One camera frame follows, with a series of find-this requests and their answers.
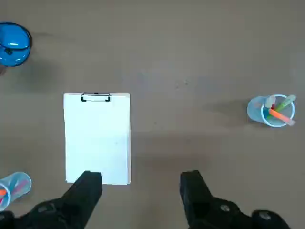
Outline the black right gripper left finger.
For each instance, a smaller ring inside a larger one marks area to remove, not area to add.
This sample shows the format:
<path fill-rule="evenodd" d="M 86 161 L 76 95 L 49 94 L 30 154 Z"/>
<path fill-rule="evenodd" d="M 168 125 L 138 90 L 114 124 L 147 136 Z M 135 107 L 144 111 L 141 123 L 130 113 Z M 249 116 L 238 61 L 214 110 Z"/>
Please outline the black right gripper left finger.
<path fill-rule="evenodd" d="M 62 197 L 37 204 L 16 217 L 0 213 L 2 229 L 83 229 L 102 195 L 100 172 L 84 171 Z"/>

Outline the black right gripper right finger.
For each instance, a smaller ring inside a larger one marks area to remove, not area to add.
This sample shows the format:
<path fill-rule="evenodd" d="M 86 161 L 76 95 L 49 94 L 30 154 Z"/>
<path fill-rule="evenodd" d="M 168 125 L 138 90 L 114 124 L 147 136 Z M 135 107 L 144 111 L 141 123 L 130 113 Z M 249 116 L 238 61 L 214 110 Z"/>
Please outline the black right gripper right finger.
<path fill-rule="evenodd" d="M 180 196 L 190 229 L 289 229 L 273 211 L 244 214 L 233 202 L 214 197 L 198 170 L 182 172 Z"/>

